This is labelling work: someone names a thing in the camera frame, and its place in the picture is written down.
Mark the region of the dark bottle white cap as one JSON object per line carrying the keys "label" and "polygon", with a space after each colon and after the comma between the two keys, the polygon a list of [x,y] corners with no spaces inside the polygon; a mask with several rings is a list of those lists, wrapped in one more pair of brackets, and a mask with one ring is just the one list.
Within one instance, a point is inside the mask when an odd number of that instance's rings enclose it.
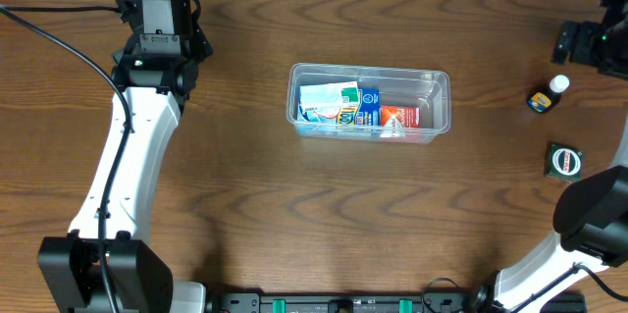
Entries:
{"label": "dark bottle white cap", "polygon": [[560,102],[569,85],[567,76],[557,75],[548,83],[536,86],[526,98],[526,104],[535,113],[544,114]]}

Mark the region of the dark green square box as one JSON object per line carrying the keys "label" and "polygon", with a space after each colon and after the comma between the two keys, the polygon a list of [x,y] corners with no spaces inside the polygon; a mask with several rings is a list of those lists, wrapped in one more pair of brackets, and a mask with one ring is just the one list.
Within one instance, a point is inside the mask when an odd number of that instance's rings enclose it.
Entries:
{"label": "dark green square box", "polygon": [[547,148],[544,175],[560,181],[575,183],[581,179],[583,152],[579,149],[550,143]]}

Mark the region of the white blue medicine box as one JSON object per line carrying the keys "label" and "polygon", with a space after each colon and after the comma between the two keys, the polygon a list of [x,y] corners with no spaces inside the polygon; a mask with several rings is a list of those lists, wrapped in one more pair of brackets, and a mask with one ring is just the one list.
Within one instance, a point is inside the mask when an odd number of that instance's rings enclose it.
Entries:
{"label": "white blue medicine box", "polygon": [[359,90],[356,81],[303,85],[299,88],[299,106],[302,112],[358,104]]}

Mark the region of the blue fever patch box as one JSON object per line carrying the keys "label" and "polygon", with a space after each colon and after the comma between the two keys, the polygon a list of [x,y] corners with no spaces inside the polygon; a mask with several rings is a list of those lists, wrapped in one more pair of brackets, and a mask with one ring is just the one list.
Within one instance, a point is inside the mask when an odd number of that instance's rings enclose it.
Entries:
{"label": "blue fever patch box", "polygon": [[358,97],[357,106],[318,108],[307,112],[299,108],[297,119],[310,123],[376,126],[379,123],[379,90],[359,88]]}

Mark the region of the red white medicine box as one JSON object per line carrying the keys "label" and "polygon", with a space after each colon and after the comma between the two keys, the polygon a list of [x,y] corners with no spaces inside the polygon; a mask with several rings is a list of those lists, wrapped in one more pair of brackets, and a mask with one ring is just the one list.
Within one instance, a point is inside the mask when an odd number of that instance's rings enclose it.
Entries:
{"label": "red white medicine box", "polygon": [[409,130],[421,128],[421,109],[418,107],[382,105],[380,107],[382,138],[406,137]]}

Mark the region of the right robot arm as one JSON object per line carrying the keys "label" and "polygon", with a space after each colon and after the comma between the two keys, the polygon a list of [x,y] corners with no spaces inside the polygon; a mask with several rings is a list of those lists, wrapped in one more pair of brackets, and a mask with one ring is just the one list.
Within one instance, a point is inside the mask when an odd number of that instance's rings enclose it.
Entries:
{"label": "right robot arm", "polygon": [[[565,22],[552,59],[594,67],[602,75],[627,77],[627,0],[600,0],[599,23]],[[561,293],[585,276],[593,280],[627,261],[627,142],[609,167],[571,184],[560,196],[552,232],[515,265],[493,274],[468,299],[468,312],[583,312],[582,299]]]}

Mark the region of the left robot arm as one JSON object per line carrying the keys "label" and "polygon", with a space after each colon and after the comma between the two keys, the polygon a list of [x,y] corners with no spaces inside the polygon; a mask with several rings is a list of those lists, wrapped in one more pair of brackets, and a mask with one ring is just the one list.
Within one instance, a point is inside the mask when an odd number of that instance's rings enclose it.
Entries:
{"label": "left robot arm", "polygon": [[67,234],[43,239],[38,266],[62,312],[205,312],[206,286],[175,280],[148,245],[166,148],[213,52],[200,1],[116,3],[132,34],[112,56],[107,140]]}

